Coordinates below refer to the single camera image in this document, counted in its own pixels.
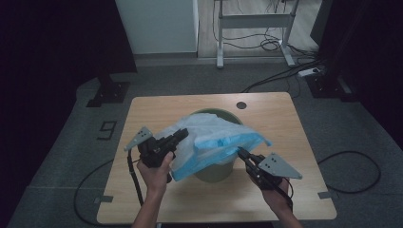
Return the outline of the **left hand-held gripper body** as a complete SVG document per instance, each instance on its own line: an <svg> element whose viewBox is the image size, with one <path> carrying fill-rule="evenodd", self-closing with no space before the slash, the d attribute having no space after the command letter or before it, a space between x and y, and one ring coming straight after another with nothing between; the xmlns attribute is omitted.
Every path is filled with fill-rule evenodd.
<svg viewBox="0 0 403 228"><path fill-rule="evenodd" d="M140 159L147 167L160 167L165 156L169 152L174 152L177 145L177 132L167 137L156 139L152 132L147 127L143 126L124 147L124 151L129 151L137 146L140 152Z"/></svg>

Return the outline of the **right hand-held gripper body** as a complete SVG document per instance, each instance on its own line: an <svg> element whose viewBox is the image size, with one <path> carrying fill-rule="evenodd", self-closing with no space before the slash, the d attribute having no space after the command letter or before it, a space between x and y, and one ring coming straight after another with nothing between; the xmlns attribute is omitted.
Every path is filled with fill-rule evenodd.
<svg viewBox="0 0 403 228"><path fill-rule="evenodd" d="M276 153L267 157L251 154L246 161L246 172L260 190L274 190L283 179L302 179L302 175Z"/></svg>

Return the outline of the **white blue-edged plastic bag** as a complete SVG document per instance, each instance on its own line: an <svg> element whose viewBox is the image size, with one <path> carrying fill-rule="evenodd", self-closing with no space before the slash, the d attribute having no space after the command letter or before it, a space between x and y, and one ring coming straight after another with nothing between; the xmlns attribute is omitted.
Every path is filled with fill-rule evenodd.
<svg viewBox="0 0 403 228"><path fill-rule="evenodd" d="M238 156L240 147L251 152L260 144L272 143L255 129L243 124L229 123L214 114L192 114L179 119L156 138L167 137L179 129L186 128L188 136L177 146L176 158L171 165L174 181L181 181L203 168Z"/></svg>

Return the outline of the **green plastic bin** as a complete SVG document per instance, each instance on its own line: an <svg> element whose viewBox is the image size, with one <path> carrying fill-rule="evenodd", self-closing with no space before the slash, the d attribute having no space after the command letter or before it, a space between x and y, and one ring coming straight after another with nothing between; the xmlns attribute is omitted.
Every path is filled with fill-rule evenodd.
<svg viewBox="0 0 403 228"><path fill-rule="evenodd" d="M229 123L232 124L241 124L241 120L234 115L233 113L220 109L220 108L205 108L205 109L200 109L198 111L195 111L195 114L214 114L218 118L223 119ZM195 176L200 180L204 182L209 182L209 183L214 183L214 182L219 182L223 181L226 178L229 177L233 170L233 166L235 163L235 156L232 155L231 157L228 157L227 159L220 161L218 163L213 163L199 172L195 173Z"/></svg>

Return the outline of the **person's left hand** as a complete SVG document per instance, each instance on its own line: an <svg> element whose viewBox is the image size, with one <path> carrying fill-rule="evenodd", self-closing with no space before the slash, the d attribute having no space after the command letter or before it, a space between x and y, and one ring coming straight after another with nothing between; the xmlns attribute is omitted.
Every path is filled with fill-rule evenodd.
<svg viewBox="0 0 403 228"><path fill-rule="evenodd" d="M170 173L170 164L173 161L173 153L169 152L163 159L160 167L147 167L142 161L137 164L147 192L164 194L167 185L167 176Z"/></svg>

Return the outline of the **person's right hand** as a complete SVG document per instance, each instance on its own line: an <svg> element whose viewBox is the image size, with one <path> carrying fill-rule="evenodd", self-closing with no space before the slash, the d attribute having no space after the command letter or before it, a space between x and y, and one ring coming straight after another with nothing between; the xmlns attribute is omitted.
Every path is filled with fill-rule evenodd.
<svg viewBox="0 0 403 228"><path fill-rule="evenodd" d="M265 202L276 215L292 212L287 199L278 191L262 190L261 193Z"/></svg>

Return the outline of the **black stand base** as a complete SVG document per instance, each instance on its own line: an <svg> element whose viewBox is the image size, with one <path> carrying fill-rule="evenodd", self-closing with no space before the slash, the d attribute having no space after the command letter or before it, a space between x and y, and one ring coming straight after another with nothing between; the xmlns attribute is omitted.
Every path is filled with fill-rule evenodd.
<svg viewBox="0 0 403 228"><path fill-rule="evenodd" d="M331 78L319 74L305 78L314 98L339 99L342 102L357 102L358 98L342 77Z"/></svg>
<svg viewBox="0 0 403 228"><path fill-rule="evenodd" d="M121 104L129 89L130 82L114 82L109 75L98 77L100 86L87 107L101 107L104 104Z"/></svg>

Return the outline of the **white power strip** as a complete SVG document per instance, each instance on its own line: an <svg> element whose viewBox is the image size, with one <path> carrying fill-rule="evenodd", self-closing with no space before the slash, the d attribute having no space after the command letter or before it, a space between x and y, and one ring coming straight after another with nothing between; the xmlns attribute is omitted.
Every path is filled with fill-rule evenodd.
<svg viewBox="0 0 403 228"><path fill-rule="evenodd" d="M311 76L314 74L318 74L320 72L320 70L317 67L313 67L313 68L308 68L308 69L304 69L298 72L298 76L299 77L306 77L306 76Z"/></svg>

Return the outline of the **white cabinet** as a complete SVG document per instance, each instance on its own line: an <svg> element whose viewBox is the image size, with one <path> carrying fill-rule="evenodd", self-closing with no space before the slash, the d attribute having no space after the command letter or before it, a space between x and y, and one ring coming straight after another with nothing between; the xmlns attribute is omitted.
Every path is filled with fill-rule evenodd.
<svg viewBox="0 0 403 228"><path fill-rule="evenodd" d="M196 53L198 0L115 0L135 55Z"/></svg>

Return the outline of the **dark curtain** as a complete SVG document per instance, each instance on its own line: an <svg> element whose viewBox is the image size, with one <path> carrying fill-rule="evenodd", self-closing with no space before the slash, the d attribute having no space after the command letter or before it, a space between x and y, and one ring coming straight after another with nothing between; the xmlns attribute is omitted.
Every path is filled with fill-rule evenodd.
<svg viewBox="0 0 403 228"><path fill-rule="evenodd" d="M342 77L403 149L403 0L322 0L321 76Z"/></svg>

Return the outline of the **white metal desk frame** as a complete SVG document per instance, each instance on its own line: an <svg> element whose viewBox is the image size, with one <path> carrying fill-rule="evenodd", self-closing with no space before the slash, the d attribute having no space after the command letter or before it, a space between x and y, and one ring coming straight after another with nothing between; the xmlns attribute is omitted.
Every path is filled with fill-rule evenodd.
<svg viewBox="0 0 403 228"><path fill-rule="evenodd" d="M262 29L281 28L285 29L282 39L278 41L279 48L289 67L296 65L291 49L288 47L289 37L297 15L299 0L295 0L289 13L225 15L223 13L223 0L219 1L218 12L218 45L217 45L217 68L223 68L223 38L225 29Z"/></svg>

